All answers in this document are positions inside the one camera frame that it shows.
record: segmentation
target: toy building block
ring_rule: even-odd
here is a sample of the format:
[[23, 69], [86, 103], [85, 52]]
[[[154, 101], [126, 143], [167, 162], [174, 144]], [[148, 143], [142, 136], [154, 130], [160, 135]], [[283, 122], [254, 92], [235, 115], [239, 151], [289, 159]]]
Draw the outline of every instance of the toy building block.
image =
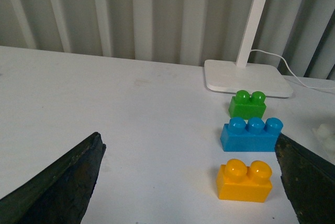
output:
[[248, 124], [240, 118], [231, 118], [221, 133], [221, 143], [226, 152], [274, 152], [283, 123], [277, 118], [251, 118]]
[[228, 109], [230, 117], [241, 117], [245, 120], [253, 117], [262, 118], [266, 109], [265, 98], [266, 95], [262, 92], [254, 92], [251, 97], [247, 91], [236, 92]]
[[272, 170], [263, 161], [253, 161], [250, 167], [232, 159], [221, 165], [216, 179], [219, 199], [265, 202], [272, 184]]

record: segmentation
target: white cable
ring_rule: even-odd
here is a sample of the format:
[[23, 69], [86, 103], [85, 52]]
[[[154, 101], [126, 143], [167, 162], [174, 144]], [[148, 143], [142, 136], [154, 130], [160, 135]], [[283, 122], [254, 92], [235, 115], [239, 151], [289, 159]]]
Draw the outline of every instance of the white cable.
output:
[[281, 55], [277, 55], [277, 54], [274, 54], [274, 53], [270, 53], [270, 52], [267, 52], [267, 51], [264, 51], [264, 50], [251, 50], [251, 51], [260, 51], [260, 52], [263, 52], [263, 53], [266, 53], [266, 54], [269, 54], [269, 55], [275, 55], [276, 57], [279, 57], [280, 59], [282, 59], [288, 69], [288, 71], [290, 71], [290, 73], [300, 82], [300, 84], [302, 84], [304, 87], [307, 87], [307, 88], [310, 88], [310, 89], [335, 89], [335, 87], [331, 87], [331, 88], [322, 88], [322, 87], [310, 87], [306, 84], [304, 84], [294, 73], [293, 71], [291, 71], [291, 69], [288, 67], [288, 64], [285, 60], [285, 58], [283, 58]]

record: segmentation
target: yellow toy block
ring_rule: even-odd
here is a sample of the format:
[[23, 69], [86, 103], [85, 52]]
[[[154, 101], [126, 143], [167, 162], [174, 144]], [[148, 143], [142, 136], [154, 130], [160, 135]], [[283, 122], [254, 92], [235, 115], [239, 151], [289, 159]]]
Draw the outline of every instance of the yellow toy block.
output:
[[250, 166], [232, 159], [221, 165], [216, 179], [219, 199], [264, 202], [272, 189], [272, 170], [256, 160]]

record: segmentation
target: block stud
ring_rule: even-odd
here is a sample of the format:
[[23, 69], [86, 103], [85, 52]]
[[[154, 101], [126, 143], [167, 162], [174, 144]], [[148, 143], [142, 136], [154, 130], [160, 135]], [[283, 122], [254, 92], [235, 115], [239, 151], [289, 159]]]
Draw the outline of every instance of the block stud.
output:
[[247, 124], [245, 123], [243, 118], [235, 117], [229, 120], [228, 129], [234, 134], [242, 134], [245, 130], [246, 125]]
[[262, 92], [254, 92], [251, 95], [251, 102], [255, 105], [262, 105], [265, 102], [266, 95]]
[[248, 132], [254, 135], [261, 134], [265, 123], [260, 118], [251, 118], [248, 121]]
[[256, 160], [248, 169], [248, 177], [259, 185], [266, 184], [272, 175], [271, 167], [263, 161]]
[[231, 159], [225, 167], [225, 176], [232, 182], [240, 183], [247, 176], [247, 166], [238, 159]]
[[246, 104], [250, 99], [250, 94], [247, 91], [240, 90], [236, 92], [235, 101], [240, 104]]
[[264, 129], [272, 135], [279, 135], [283, 127], [283, 123], [278, 118], [268, 118]]

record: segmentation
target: lamp base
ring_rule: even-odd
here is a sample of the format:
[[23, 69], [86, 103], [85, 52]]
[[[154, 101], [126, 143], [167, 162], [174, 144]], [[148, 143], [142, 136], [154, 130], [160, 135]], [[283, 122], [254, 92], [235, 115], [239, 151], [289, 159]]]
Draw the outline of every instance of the lamp base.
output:
[[236, 93], [244, 89], [282, 98], [293, 93], [277, 68], [266, 64], [247, 63], [245, 68], [239, 68], [230, 61], [206, 60], [205, 79], [207, 87], [216, 92]]

